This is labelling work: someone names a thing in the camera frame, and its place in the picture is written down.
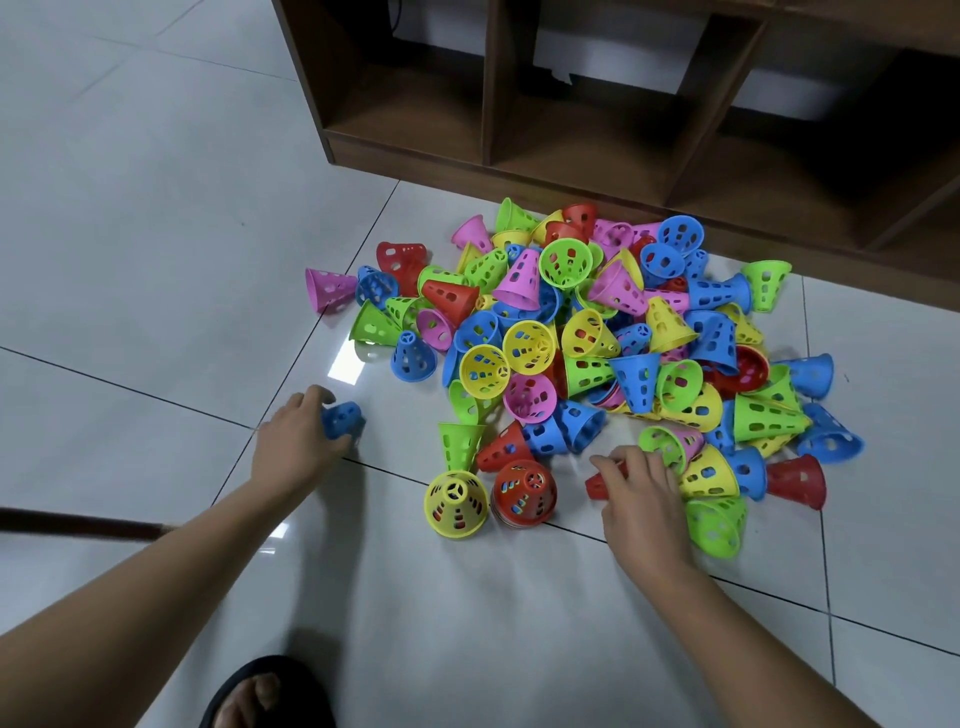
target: right hand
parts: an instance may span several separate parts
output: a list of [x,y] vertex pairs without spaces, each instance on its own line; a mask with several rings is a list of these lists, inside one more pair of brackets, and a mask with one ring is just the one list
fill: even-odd
[[[614,461],[627,463],[627,477]],[[650,598],[673,580],[698,572],[690,548],[677,476],[658,452],[620,447],[590,462],[603,475],[610,500],[603,530],[620,568]]]

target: green plastic cone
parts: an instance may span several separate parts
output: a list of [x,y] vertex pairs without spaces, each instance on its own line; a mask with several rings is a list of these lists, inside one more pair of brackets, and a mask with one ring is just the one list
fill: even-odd
[[473,458],[480,449],[480,440],[486,428],[483,425],[440,423],[440,441],[444,446],[446,469],[473,472]]
[[803,412],[779,402],[737,395],[733,401],[733,439],[738,443],[759,437],[799,435],[812,425]]
[[364,301],[350,329],[349,338],[351,341],[395,347],[400,340],[400,329],[372,302]]

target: yellow plastic cone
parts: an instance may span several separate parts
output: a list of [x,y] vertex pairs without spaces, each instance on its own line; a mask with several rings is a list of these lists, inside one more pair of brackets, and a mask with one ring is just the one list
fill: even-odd
[[653,334],[650,338],[651,352],[669,352],[697,338],[697,332],[690,328],[683,317],[663,298],[654,296],[650,299],[649,306],[647,326]]

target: forearm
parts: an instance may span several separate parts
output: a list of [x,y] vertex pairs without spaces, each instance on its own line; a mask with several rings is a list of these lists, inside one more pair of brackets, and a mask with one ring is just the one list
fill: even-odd
[[133,726],[303,495],[248,483],[0,638],[0,724]]
[[732,728],[876,728],[705,574],[681,575],[651,601]]

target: plastic cone cup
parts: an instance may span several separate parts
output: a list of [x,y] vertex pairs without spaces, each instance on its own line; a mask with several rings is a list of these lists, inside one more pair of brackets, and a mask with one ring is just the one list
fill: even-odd
[[457,231],[454,232],[450,238],[450,242],[460,250],[463,250],[468,244],[472,243],[481,254],[486,254],[493,250],[493,243],[487,234],[487,226],[483,224],[483,215],[474,215],[457,228]]
[[578,228],[584,238],[590,240],[597,222],[597,207],[593,203],[580,203],[564,207],[564,220],[568,225]]
[[603,323],[600,314],[589,308],[570,317],[564,327],[561,345],[564,355],[573,358],[600,356],[610,359],[620,355],[620,342]]
[[504,198],[496,213],[496,231],[533,232],[539,220],[523,207],[515,205],[509,197]]
[[440,442],[444,446],[446,469],[473,471],[473,458],[480,449],[480,440],[486,428],[483,425],[438,423]]
[[774,309],[783,281],[792,270],[793,266],[785,260],[758,260],[740,269],[750,282],[754,311],[770,313]]
[[477,467],[484,473],[497,473],[508,463],[533,459],[533,452],[523,439],[520,423],[514,420],[477,453]]
[[456,328],[473,312],[478,296],[479,288],[456,283],[428,280],[423,286],[423,297]]
[[434,478],[423,497],[423,514],[441,536],[464,539],[487,520],[487,489],[476,475],[450,471]]
[[637,444],[644,452],[660,452],[663,465],[679,475],[704,448],[704,433],[693,427],[665,422],[650,425],[640,432]]
[[607,411],[581,404],[573,400],[562,400],[557,405],[557,424],[564,436],[570,452],[583,452],[603,429],[607,421]]
[[655,411],[665,420],[671,420],[706,433],[720,425],[723,419],[723,401],[720,399],[720,393],[716,391],[716,388],[709,382],[704,382],[697,399],[680,412],[665,407],[660,407]]
[[803,412],[787,409],[779,402],[737,395],[733,401],[733,437],[738,443],[758,437],[799,435],[811,425]]
[[504,466],[492,487],[493,512],[507,525],[530,528],[545,522],[557,507],[557,483],[534,459]]
[[813,427],[797,441],[797,454],[810,454],[832,465],[851,460],[863,451],[863,439],[837,422],[823,405],[805,404],[804,413],[813,421]]
[[771,463],[767,466],[767,493],[808,505],[815,511],[823,509],[827,503],[827,479],[820,461],[808,454]]
[[356,287],[355,276],[315,271],[313,268],[306,269],[306,292],[310,296],[310,305],[317,313],[321,313],[332,303],[353,298]]
[[713,445],[704,445],[680,476],[680,495],[684,498],[739,496],[740,488],[723,453]]
[[557,348],[549,327],[539,321],[519,321],[503,337],[503,353],[511,369],[525,375],[545,372]]
[[696,332],[663,298],[654,296],[649,304],[647,326],[652,333],[651,352],[669,352],[697,338]]
[[642,353],[620,356],[611,359],[610,365],[630,411],[637,415],[653,411],[660,355]]
[[793,386],[805,397],[822,400],[833,385],[833,357],[828,353],[806,359],[785,359],[777,364],[790,368]]
[[460,379],[450,382],[447,394],[457,419],[464,425],[485,425],[487,420],[492,419],[492,412],[500,404],[500,397],[492,400],[477,399],[464,389],[464,383]]
[[739,553],[746,523],[747,501],[742,497],[694,499],[686,504],[690,540],[716,559],[732,559]]
[[538,251],[530,248],[523,251],[506,277],[493,289],[493,297],[521,311],[540,310],[539,259]]
[[395,347],[400,338],[400,329],[394,325],[383,311],[367,301],[361,306],[349,339],[367,344],[382,344]]

